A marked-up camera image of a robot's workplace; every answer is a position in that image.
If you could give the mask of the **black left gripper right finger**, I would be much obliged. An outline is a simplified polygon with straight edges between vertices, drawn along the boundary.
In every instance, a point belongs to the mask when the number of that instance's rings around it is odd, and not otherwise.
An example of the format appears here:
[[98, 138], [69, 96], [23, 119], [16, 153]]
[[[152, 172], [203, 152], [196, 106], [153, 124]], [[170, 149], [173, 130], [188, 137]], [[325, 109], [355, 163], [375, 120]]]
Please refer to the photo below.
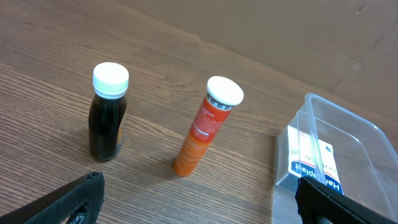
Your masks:
[[397, 224], [311, 177], [299, 178], [295, 200], [303, 224]]

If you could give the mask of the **white blue Hansaplast box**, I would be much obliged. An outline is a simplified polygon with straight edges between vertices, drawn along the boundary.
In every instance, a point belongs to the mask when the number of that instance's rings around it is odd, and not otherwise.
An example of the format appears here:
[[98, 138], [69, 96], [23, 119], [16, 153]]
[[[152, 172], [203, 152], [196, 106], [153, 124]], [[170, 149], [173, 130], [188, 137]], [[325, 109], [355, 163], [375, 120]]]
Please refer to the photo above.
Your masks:
[[[297, 128], [287, 126], [289, 143], [289, 172], [297, 177], [310, 176], [316, 178], [315, 164], [312, 157], [310, 135], [298, 131]], [[318, 141], [321, 152], [326, 185], [343, 194], [343, 189], [338, 177], [333, 146], [325, 141]]]

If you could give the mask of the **orange tablet tube white cap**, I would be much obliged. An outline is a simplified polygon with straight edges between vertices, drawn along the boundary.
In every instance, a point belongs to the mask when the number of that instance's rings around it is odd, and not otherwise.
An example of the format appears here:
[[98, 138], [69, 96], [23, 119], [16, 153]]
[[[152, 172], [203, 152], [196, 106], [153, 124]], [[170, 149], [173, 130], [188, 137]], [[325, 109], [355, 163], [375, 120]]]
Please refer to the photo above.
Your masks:
[[213, 76], [208, 79], [206, 95], [174, 160], [177, 175], [187, 177], [195, 170], [231, 110], [243, 98], [241, 87], [229, 78]]

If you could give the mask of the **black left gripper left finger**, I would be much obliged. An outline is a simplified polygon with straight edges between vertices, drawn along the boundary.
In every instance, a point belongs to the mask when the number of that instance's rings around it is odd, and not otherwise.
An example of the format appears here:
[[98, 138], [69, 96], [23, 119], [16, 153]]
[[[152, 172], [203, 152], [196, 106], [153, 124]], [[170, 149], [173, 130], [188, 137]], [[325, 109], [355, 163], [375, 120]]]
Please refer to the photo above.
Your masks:
[[103, 202], [103, 174], [89, 172], [1, 216], [1, 223], [95, 223]]

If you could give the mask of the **dark bottle white cap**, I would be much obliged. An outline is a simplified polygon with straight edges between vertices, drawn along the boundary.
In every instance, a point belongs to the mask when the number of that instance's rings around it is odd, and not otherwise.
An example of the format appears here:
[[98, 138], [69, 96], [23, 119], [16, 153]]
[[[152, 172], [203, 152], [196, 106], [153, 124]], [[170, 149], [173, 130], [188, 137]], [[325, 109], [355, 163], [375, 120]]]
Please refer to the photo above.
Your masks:
[[115, 158], [121, 148], [128, 86], [129, 72], [118, 63], [103, 62], [93, 70], [88, 136], [90, 153], [99, 162]]

